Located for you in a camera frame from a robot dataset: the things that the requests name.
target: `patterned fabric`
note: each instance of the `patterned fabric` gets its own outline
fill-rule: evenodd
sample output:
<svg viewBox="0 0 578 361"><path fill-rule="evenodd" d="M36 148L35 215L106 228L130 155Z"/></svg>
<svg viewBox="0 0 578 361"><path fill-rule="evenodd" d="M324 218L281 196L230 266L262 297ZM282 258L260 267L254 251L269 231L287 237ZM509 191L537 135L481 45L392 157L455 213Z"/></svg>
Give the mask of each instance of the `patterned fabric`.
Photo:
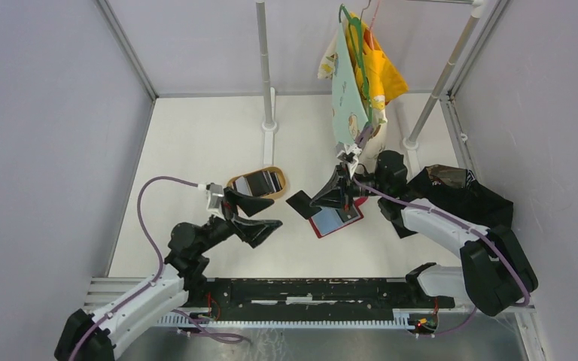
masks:
<svg viewBox="0 0 578 361"><path fill-rule="evenodd" d="M357 67L355 57L353 54L351 39L355 44L359 44L357 40L357 34L354 32L349 32L347 21L342 21L342 28L345 34L347 53L351 59L351 65L354 68L355 74L355 84L358 89L361 89L363 79L361 70ZM362 23L362 51L364 54L364 66L367 73L367 79L369 80L369 93L370 99L362 99L365 104L371 101L371 107L373 108L373 125L377 127L379 124L387 122L385 107L393 99L409 91L409 86L400 74L400 72L395 68L393 63L388 59L378 40L373 37L373 47L370 44L369 29L365 23ZM333 38L329 47L325 51L322 60L320 61L320 66L318 68L318 79L331 79L334 78L335 72L335 62L337 58L337 40L340 38L339 32Z"/></svg>
<svg viewBox="0 0 578 361"><path fill-rule="evenodd" d="M342 24L338 27L336 51L327 61L333 65L333 135L339 143L352 145L369 121L357 91L355 72L347 49Z"/></svg>

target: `wooden tray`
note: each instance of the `wooden tray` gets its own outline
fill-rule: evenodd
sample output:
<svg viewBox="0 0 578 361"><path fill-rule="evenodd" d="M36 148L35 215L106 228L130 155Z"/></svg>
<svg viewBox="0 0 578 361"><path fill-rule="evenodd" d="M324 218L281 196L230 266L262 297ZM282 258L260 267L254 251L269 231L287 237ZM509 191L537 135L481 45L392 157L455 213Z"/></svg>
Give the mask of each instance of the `wooden tray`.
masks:
<svg viewBox="0 0 578 361"><path fill-rule="evenodd" d="M256 172L259 172L259 171L269 171L269 173L276 173L276 175L278 176L278 182L280 183L280 188L281 188L278 192L271 193L271 194L268 194L266 196L262 196L261 198L278 199L278 198L282 197L284 192L287 190L287 180L284 178L284 173L282 173L282 171L278 167L266 167L266 168L258 169L257 171L251 171L251 172L246 173L246 174L236 175L235 177L229 179L229 181L227 182L227 186L229 188L233 188L233 182L235 182L236 179L253 174L253 173L256 173Z"/></svg>

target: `gray wall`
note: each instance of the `gray wall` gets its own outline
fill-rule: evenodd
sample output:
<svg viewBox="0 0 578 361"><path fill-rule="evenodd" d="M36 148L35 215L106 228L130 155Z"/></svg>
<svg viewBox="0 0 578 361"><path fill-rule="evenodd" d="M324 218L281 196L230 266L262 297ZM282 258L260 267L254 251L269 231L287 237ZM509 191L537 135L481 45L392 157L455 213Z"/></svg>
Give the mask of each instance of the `gray wall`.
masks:
<svg viewBox="0 0 578 361"><path fill-rule="evenodd" d="M316 72L337 30L340 2L266 0L269 66L279 92L331 91ZM255 0L110 3L158 93L260 91ZM345 1L357 14L367 3ZM374 29L411 89L432 89L469 14L466 5L387 0ZM372 16L364 13L369 22Z"/></svg>
<svg viewBox="0 0 578 361"><path fill-rule="evenodd" d="M53 359L105 268L149 109L94 2L0 2L0 360Z"/></svg>
<svg viewBox="0 0 578 361"><path fill-rule="evenodd" d="M458 113L479 176L516 203L547 350L578 359L578 2L512 2Z"/></svg>

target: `black base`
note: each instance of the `black base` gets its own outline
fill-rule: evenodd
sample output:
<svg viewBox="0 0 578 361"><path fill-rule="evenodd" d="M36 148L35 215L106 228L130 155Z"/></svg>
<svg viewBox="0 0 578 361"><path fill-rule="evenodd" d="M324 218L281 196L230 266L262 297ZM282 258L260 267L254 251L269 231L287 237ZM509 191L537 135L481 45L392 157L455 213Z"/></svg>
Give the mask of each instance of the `black base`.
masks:
<svg viewBox="0 0 578 361"><path fill-rule="evenodd" d="M203 290L221 308L225 321L359 321L393 320L393 309L433 308L435 298L424 296L403 278L364 279L209 279ZM295 304L288 297L311 296ZM268 301L266 305L252 301ZM441 308L455 307L450 297L439 297ZM207 307L207 298L189 301L189 307Z"/></svg>
<svg viewBox="0 0 578 361"><path fill-rule="evenodd" d="M92 315L86 314L81 309L71 314L65 322L63 333L54 350L54 357L59 361L67 361L78 341L93 324ZM83 343L75 361L114 361L114 347L108 335L109 330L101 330L97 327Z"/></svg>
<svg viewBox="0 0 578 361"><path fill-rule="evenodd" d="M531 293L539 282L519 245L515 233L505 226L488 231L488 238L504 255ZM468 241L460 249L464 286L473 304L488 316L495 316L522 298L522 291L492 250L483 241Z"/></svg>

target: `white floor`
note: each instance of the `white floor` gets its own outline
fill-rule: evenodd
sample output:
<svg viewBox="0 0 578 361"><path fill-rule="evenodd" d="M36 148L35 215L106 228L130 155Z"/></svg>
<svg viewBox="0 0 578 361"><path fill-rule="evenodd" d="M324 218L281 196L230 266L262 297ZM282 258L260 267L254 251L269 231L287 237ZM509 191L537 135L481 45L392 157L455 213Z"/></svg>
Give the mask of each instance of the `white floor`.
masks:
<svg viewBox="0 0 578 361"><path fill-rule="evenodd" d="M389 105L388 149L400 150L400 127L411 129L428 94L407 94ZM256 218L284 225L252 250L237 237L207 252L205 275L223 278L367 278L399 277L425 263L458 265L457 257L414 235L400 240L380 214L377 199L361 210L365 218L317 239L311 226L289 207L286 198L299 190L310 196L329 179L333 154L330 96L279 96L275 165L286 174L289 189ZM261 97L158 99L129 205L126 209L110 277L144 277L157 258L138 224L136 199L142 185L157 175L201 183L225 184L231 177L262 167ZM420 138L421 165L457 165L442 111L436 106ZM180 222L203 224L202 192L162 180L144 195L147 228L161 253L168 253L172 227Z"/></svg>

